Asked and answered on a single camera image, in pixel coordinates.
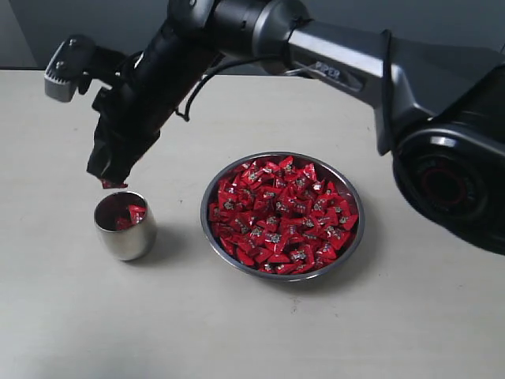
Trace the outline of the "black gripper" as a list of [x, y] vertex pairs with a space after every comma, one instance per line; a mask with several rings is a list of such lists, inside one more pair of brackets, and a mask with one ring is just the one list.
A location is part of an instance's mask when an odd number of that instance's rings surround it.
[[[122, 70], [125, 81], [101, 89], [95, 97], [92, 107], [99, 113], [99, 123], [87, 172], [123, 184], [218, 56], [215, 48], [177, 36], [170, 27], [158, 30], [139, 60]], [[133, 146], [126, 147], [128, 142]]]

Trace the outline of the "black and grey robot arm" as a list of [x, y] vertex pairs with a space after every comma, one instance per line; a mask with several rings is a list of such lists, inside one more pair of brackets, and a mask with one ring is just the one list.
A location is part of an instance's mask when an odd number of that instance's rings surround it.
[[88, 173], [120, 186], [178, 106], [224, 69], [225, 56], [320, 80], [368, 104], [378, 152], [391, 154], [409, 204], [503, 254], [504, 57], [321, 23], [299, 1], [170, 2], [138, 61], [95, 98]]

